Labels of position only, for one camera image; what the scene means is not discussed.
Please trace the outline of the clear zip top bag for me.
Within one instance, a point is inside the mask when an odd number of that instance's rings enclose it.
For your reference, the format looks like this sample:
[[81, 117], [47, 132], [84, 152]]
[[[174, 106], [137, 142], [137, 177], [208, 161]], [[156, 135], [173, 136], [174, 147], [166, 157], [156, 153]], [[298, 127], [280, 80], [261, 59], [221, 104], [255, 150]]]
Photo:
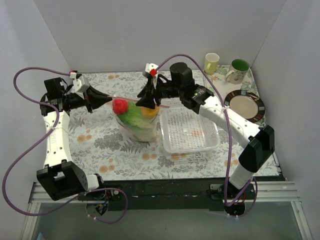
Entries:
[[137, 106], [136, 100], [124, 97], [112, 97], [112, 111], [115, 114], [119, 130], [129, 138], [140, 142], [157, 140], [157, 124], [166, 105], [154, 109]]

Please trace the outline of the white plastic basket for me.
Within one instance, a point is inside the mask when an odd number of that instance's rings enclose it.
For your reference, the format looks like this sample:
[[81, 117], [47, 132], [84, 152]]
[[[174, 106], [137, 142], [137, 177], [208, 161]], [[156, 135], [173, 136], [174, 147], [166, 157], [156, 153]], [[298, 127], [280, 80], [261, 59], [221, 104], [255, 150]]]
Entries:
[[215, 123], [185, 107], [170, 107], [159, 117], [163, 148], [170, 154], [205, 152], [219, 147]]

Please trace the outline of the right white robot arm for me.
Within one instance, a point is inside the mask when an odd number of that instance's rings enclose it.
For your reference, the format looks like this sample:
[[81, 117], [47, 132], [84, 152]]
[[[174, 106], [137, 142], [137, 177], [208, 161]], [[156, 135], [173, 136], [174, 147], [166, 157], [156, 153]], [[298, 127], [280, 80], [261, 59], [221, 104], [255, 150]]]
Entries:
[[155, 109], [162, 99], [179, 98], [182, 105], [196, 114], [212, 121], [243, 147], [239, 156], [239, 165], [230, 177], [227, 177], [226, 192], [232, 199], [237, 199], [261, 166], [275, 150], [274, 129], [266, 125], [259, 127], [248, 121], [232, 109], [222, 106], [217, 92], [196, 84], [192, 70], [184, 62], [177, 62], [170, 67], [170, 80], [162, 81], [156, 71], [157, 65], [147, 63], [143, 75], [147, 83], [137, 95], [138, 107]]

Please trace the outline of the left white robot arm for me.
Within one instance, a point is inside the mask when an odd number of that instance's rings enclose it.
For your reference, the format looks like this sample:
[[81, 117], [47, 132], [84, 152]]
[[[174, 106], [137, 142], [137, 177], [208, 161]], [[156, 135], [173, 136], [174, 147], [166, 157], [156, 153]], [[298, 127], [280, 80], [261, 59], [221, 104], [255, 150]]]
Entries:
[[70, 74], [72, 84], [64, 87], [62, 78], [44, 81], [47, 92], [41, 98], [40, 111], [45, 128], [50, 135], [46, 139], [46, 157], [43, 168], [36, 177], [52, 200], [57, 201], [88, 192], [95, 200], [106, 196], [102, 177], [87, 175], [72, 160], [69, 144], [71, 110], [86, 107], [89, 113], [112, 100], [92, 86], [80, 73]]

